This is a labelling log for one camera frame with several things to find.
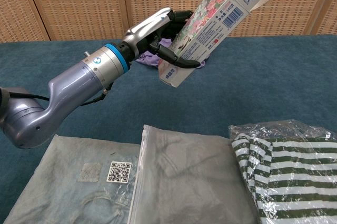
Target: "striped shirt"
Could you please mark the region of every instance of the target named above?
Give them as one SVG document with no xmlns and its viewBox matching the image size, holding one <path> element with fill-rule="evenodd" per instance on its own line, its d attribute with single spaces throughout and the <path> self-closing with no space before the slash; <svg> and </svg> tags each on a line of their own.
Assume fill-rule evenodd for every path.
<svg viewBox="0 0 337 224">
<path fill-rule="evenodd" d="M 239 134 L 232 147 L 261 223 L 337 223 L 337 142 Z"/>
</svg>

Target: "blue carpet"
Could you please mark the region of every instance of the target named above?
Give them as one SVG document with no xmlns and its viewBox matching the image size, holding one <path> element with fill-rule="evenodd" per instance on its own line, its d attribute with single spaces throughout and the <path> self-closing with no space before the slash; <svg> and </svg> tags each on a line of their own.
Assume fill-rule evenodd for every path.
<svg viewBox="0 0 337 224">
<path fill-rule="evenodd" d="M 50 79 L 106 42 L 0 44 L 0 86 L 48 96 Z M 156 69 L 133 63 L 103 102 L 78 108 L 57 133 L 140 144 L 143 124 L 228 137 L 231 124 L 285 119 L 337 131 L 336 65 L 333 35 L 227 38 L 177 89 Z M 2 222 L 48 143 L 20 150 L 2 133 L 0 142 Z"/>
</svg>

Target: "clear plastic bag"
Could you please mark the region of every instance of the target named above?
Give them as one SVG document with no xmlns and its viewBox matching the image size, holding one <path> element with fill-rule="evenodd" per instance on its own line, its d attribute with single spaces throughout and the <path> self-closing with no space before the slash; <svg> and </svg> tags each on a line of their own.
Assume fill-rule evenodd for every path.
<svg viewBox="0 0 337 224">
<path fill-rule="evenodd" d="M 337 223 L 336 134 L 295 120 L 230 126 L 261 223 Z"/>
<path fill-rule="evenodd" d="M 140 146 L 55 136 L 5 223 L 125 224 Z M 107 182 L 112 161 L 131 163 L 127 183 Z"/>
<path fill-rule="evenodd" d="M 256 223 L 229 139 L 144 126 L 128 223 Z"/>
</svg>

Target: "sticker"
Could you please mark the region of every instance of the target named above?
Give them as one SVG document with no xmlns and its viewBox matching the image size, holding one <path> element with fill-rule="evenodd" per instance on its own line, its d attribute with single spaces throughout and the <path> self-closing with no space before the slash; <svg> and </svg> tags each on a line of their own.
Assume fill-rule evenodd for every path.
<svg viewBox="0 0 337 224">
<path fill-rule="evenodd" d="M 102 61 L 102 60 L 101 60 L 100 57 L 95 57 L 95 58 L 94 58 L 94 63 L 95 63 L 95 64 L 100 64 L 101 61 Z"/>
<path fill-rule="evenodd" d="M 99 162 L 87 162 L 83 165 L 78 182 L 98 182 L 102 164 Z"/>
<path fill-rule="evenodd" d="M 131 170 L 130 162 L 112 161 L 106 181 L 126 184 L 128 183 L 130 170 Z"/>
</svg>

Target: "purple cloth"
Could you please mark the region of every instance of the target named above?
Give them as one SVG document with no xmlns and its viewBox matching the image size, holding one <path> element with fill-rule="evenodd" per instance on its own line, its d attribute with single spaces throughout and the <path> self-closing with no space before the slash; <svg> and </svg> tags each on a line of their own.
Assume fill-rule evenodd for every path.
<svg viewBox="0 0 337 224">
<path fill-rule="evenodd" d="M 171 43 L 171 39 L 166 38 L 162 38 L 162 40 L 160 41 L 160 44 L 167 48 L 171 45 Z M 157 55 L 154 55 L 151 52 L 147 51 L 140 54 L 139 58 L 136 59 L 136 62 L 158 68 L 159 59 L 160 58 Z M 205 61 L 202 61 L 200 67 L 198 67 L 197 69 L 204 67 L 205 64 Z"/>
</svg>

